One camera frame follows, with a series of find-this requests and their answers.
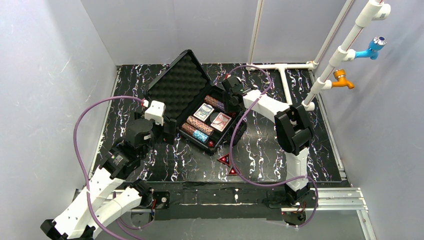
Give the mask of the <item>purple poker chip stack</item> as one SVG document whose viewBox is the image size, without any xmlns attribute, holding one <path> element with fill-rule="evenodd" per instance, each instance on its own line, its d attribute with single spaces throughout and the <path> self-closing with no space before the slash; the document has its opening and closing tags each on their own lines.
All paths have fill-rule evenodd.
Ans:
<svg viewBox="0 0 424 240">
<path fill-rule="evenodd" d="M 220 109 L 222 112 L 225 112 L 225 106 L 222 102 L 217 103 L 217 108 Z"/>
</svg>

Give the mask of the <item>brown black chip stack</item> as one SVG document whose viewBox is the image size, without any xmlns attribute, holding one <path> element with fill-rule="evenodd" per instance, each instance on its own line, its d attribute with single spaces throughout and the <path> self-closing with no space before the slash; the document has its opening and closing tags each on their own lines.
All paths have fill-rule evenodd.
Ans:
<svg viewBox="0 0 424 240">
<path fill-rule="evenodd" d="M 204 98 L 205 103 L 207 103 L 208 105 L 211 105 L 217 109 L 221 108 L 221 102 L 213 97 L 211 97 L 210 95 L 207 95 Z"/>
</svg>

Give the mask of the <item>black foam-lined poker case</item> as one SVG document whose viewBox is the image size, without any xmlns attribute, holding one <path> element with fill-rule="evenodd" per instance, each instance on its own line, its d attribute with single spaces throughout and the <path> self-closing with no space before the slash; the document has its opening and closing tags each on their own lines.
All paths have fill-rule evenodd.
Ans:
<svg viewBox="0 0 424 240">
<path fill-rule="evenodd" d="M 177 121 L 177 135 L 189 140 L 202 151 L 213 155 L 218 147 L 229 143 L 234 128 L 245 110 L 240 112 L 228 112 L 232 118 L 223 132 L 214 130 L 206 143 L 202 143 L 193 136 L 185 133 L 181 126 L 186 123 L 189 116 L 205 102 L 206 96 L 211 96 L 220 102 L 224 102 L 225 90 L 214 85 L 211 78 L 202 68 L 192 50 L 184 50 L 171 64 L 158 75 L 146 90 L 146 96 L 150 101 L 158 101 L 165 104 L 165 119 Z M 208 142 L 213 141 L 214 146 L 209 147 Z"/>
</svg>

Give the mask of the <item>all-in triangle button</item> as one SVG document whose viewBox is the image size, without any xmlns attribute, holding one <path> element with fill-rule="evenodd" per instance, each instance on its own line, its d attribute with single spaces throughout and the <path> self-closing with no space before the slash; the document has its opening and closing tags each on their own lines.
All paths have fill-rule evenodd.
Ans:
<svg viewBox="0 0 424 240">
<path fill-rule="evenodd" d="M 230 165 L 229 167 L 230 169 L 227 173 L 227 176 L 237 176 L 240 173 L 240 170 L 237 166 Z"/>
<path fill-rule="evenodd" d="M 223 156 L 221 156 L 221 157 L 219 157 L 218 159 L 217 159 L 221 164 L 224 164 L 224 165 L 226 165 L 226 166 L 231 166 L 231 163 L 230 163 L 230 154 L 228 153 L 228 154 L 225 154 L 225 155 L 223 155 Z"/>
</svg>

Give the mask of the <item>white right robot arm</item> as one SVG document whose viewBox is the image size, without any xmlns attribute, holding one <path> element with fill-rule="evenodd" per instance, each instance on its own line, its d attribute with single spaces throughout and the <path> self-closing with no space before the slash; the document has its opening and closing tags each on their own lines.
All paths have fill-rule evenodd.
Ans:
<svg viewBox="0 0 424 240">
<path fill-rule="evenodd" d="M 225 107 L 250 110 L 274 123 L 277 142 L 286 158 L 286 200 L 295 204 L 303 201 L 310 191 L 307 178 L 309 147 L 314 130 L 305 108 L 276 100 L 258 89 L 244 87 L 238 77 L 230 75 L 222 85 Z"/>
</svg>

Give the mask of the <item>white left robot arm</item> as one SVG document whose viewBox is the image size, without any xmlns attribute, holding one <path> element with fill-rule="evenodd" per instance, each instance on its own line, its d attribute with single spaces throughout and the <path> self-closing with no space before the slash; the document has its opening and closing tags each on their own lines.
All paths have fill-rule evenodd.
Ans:
<svg viewBox="0 0 424 240">
<path fill-rule="evenodd" d="M 138 118 L 131 122 L 124 137 L 114 143 L 88 180 L 88 186 L 59 216 L 41 224 L 45 235 L 51 240 L 94 240 L 129 210 L 146 207 L 153 212 L 159 199 L 141 179 L 130 183 L 113 199 L 107 199 L 140 167 L 155 144 L 163 140 L 163 131 L 164 127 L 153 119 Z"/>
</svg>

